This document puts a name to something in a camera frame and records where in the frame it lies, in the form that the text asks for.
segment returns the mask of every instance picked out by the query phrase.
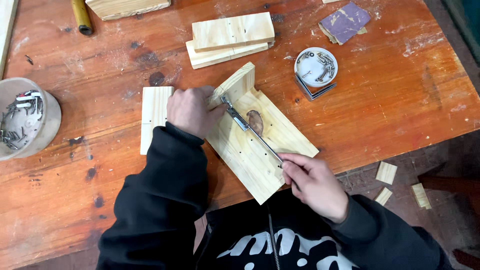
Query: person's right hand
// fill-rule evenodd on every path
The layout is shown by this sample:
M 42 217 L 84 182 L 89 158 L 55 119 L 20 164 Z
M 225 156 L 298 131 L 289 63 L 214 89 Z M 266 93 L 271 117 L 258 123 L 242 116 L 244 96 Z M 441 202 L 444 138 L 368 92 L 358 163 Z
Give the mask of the person's right hand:
M 187 133 L 204 139 L 228 109 L 227 104 L 220 104 L 211 111 L 207 109 L 205 100 L 213 91 L 212 86 L 177 89 L 173 96 L 168 98 L 167 121 Z
M 348 196 L 323 160 L 293 153 L 278 154 L 285 183 L 292 185 L 292 193 L 317 214 L 335 223 L 342 223 L 348 214 Z

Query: hoodie sleeve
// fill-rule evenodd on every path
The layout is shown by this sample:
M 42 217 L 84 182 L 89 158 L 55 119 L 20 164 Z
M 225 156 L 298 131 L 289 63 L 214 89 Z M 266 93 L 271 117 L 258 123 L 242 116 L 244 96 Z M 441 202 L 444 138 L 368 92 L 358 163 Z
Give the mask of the hoodie sleeve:
M 168 122 L 154 129 L 145 168 L 125 178 L 115 200 L 117 221 L 100 238 L 97 269 L 194 267 L 193 223 L 208 196 L 203 143 Z
M 362 269 L 452 269 L 428 232 L 367 197 L 349 197 L 347 219 L 327 223 L 342 242 L 342 254 Z

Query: orange wooden table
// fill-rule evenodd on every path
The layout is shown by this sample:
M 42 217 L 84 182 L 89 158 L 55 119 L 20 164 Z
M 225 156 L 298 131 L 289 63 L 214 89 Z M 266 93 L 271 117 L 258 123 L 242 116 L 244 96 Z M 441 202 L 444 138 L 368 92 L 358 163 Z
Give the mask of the orange wooden table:
M 53 94 L 60 130 L 40 153 L 0 162 L 0 268 L 95 246 L 114 221 L 126 175 L 140 172 L 142 87 L 218 86 L 248 61 L 262 90 L 317 146 L 335 173 L 480 128 L 480 100 L 421 0 L 354 0 L 368 33 L 331 44 L 317 23 L 347 1 L 196 0 L 76 30 L 68 1 L 20 1 L 5 78 L 25 77 Z M 277 33 L 266 51 L 193 70 L 192 22 L 269 11 Z M 309 102 L 293 59 L 323 47 L 338 60 L 338 86 Z M 24 55 L 33 59 L 34 65 Z M 208 143 L 210 209 L 252 196 Z

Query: hoodie zipper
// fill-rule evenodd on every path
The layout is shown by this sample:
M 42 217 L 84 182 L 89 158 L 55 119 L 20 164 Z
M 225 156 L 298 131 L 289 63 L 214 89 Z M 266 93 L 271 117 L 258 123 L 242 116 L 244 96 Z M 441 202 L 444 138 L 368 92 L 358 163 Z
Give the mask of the hoodie zipper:
M 280 262 L 278 261 L 278 254 L 276 252 L 275 235 L 273 234 L 272 216 L 270 213 L 268 213 L 268 221 L 270 222 L 270 238 L 272 241 L 273 254 L 275 255 L 276 269 L 280 270 Z

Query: container of nails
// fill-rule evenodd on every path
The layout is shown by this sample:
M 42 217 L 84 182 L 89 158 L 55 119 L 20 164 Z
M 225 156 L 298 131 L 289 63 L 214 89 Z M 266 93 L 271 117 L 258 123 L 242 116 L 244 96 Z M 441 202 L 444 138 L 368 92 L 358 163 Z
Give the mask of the container of nails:
M 57 100 L 25 78 L 0 81 L 0 161 L 43 150 L 60 128 Z
M 311 47 L 297 56 L 294 71 L 306 85 L 322 87 L 335 79 L 338 63 L 331 52 L 323 48 Z

